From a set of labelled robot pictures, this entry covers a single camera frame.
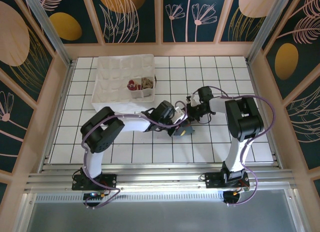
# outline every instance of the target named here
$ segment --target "white tile floor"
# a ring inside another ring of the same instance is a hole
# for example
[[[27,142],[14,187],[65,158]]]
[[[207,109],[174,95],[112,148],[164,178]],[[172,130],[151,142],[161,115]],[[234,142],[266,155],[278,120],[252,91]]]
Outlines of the white tile floor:
[[[230,95],[254,94],[243,57],[155,57],[155,102],[185,101],[187,94],[211,85]],[[75,67],[49,163],[83,162],[81,126],[96,112],[91,95],[96,78],[97,58],[79,58]],[[208,117],[201,122],[208,122]],[[190,136],[170,138],[163,132],[124,132],[104,153],[103,163],[213,163],[222,162],[229,152],[231,137],[224,114],[212,116],[209,124],[194,125]],[[251,147],[249,162],[273,162],[266,136]]]

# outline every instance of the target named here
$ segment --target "small box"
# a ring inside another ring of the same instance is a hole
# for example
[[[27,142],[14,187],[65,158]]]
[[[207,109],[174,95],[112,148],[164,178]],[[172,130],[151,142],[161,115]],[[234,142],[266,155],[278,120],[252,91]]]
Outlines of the small box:
[[[148,78],[152,88],[131,91],[128,82],[142,84]],[[140,112],[154,107],[155,59],[152,54],[99,57],[91,103],[98,112],[109,106],[116,112]]]

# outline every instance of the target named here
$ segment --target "metal base plate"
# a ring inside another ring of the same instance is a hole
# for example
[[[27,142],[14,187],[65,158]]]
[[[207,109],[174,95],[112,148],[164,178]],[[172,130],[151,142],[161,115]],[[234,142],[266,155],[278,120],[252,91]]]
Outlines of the metal base plate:
[[[205,173],[206,188],[239,188],[250,187],[248,174],[245,172],[242,179],[235,180],[230,183],[225,183],[220,172]]]
[[[116,174],[101,174],[95,180],[103,185],[115,188],[117,185],[117,175]],[[86,176],[82,174],[77,174],[74,176],[72,183],[72,190],[80,191],[104,191],[105,189],[92,183]]]

